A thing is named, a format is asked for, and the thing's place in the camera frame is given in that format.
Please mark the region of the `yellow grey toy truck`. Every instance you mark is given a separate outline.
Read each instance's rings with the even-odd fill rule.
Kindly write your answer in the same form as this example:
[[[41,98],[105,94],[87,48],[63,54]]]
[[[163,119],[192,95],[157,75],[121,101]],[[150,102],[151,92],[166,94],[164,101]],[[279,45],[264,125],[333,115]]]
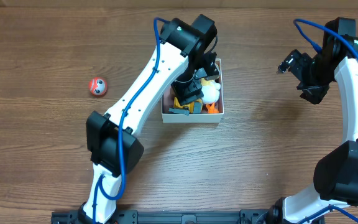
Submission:
[[[181,105],[177,97],[174,97],[173,108],[169,108],[169,112],[174,114],[183,114],[189,116],[190,114],[200,114],[203,109],[203,102],[201,99],[192,101],[191,103]]]

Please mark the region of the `white orange plush duck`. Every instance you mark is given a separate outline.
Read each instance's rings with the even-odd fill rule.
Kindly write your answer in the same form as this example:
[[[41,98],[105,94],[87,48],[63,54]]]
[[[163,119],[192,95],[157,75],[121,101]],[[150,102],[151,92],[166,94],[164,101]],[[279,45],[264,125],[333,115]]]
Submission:
[[[218,114],[219,110],[216,103],[220,98],[221,84],[215,80],[206,80],[205,78],[202,78],[200,82],[202,85],[201,91],[203,93],[201,100],[206,107],[207,113]]]

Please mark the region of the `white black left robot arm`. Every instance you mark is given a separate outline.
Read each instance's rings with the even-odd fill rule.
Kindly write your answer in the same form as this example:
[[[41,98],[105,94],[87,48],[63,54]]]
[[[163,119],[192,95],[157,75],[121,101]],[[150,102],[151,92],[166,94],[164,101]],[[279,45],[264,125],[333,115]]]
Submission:
[[[155,50],[137,79],[104,114],[86,120],[87,148],[93,163],[89,199],[78,211],[77,223],[109,223],[116,202],[126,189],[126,175],[144,153],[138,140],[142,128],[167,88],[174,93],[172,113],[217,113],[220,76],[214,48],[215,22],[199,15],[192,24],[178,18],[154,19]]]

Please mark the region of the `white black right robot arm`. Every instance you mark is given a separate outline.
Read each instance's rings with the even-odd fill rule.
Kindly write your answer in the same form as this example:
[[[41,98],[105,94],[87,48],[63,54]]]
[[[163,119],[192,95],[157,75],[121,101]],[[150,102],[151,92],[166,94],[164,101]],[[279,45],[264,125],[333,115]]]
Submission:
[[[342,142],[317,163],[313,182],[295,195],[282,197],[265,216],[266,223],[322,223],[324,215],[358,206],[358,38],[327,36],[314,57],[292,50],[278,66],[299,80],[301,98],[322,101],[332,82],[339,87]]]

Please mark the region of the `white box pink interior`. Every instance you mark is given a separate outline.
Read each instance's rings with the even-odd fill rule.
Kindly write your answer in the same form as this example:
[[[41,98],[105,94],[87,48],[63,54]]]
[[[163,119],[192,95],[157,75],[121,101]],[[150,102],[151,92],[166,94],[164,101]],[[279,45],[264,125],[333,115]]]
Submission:
[[[173,90],[168,87],[162,96],[162,122],[163,123],[219,123],[224,115],[224,91],[223,91],[223,73],[221,59],[217,58],[215,64],[219,70],[219,78],[216,80],[221,84],[220,97],[215,107],[219,110],[217,114],[208,114],[205,108],[200,114],[176,114],[169,112],[169,109],[173,107]]]

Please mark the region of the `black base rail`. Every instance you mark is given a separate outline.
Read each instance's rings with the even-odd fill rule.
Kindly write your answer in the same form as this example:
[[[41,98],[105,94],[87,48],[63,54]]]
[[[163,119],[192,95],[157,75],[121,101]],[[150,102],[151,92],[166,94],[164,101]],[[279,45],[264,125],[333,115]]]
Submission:
[[[283,223],[278,210],[240,210],[238,212],[138,212],[118,210],[107,221],[118,224],[255,224]]]

